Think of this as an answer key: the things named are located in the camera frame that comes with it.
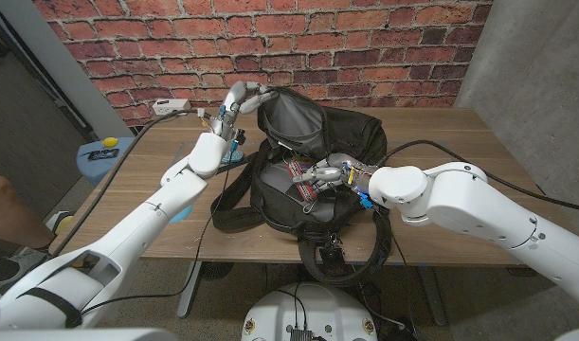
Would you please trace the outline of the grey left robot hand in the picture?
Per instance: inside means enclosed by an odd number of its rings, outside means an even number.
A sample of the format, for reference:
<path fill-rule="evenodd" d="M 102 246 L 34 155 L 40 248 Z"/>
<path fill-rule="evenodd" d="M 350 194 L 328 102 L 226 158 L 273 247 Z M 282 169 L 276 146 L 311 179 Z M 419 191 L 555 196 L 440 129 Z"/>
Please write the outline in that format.
<path fill-rule="evenodd" d="M 278 95 L 278 91 L 255 81 L 235 82 L 220 106 L 219 115 L 210 120 L 209 130 L 225 141 L 230 141 L 238 134 L 238 129 L 234 127 L 238 115 L 255 112 Z"/>

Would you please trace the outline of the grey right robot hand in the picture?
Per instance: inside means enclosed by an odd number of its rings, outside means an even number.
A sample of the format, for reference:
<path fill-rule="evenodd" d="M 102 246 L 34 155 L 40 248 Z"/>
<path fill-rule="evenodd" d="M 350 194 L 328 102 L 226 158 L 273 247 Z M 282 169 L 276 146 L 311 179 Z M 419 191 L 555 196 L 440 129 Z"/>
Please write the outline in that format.
<path fill-rule="evenodd" d="M 356 193 L 368 193 L 369 183 L 378 166 L 368 165 L 345 153 L 333 153 L 304 173 L 295 175 L 296 184 L 309 185 L 314 193 L 344 186 Z"/>

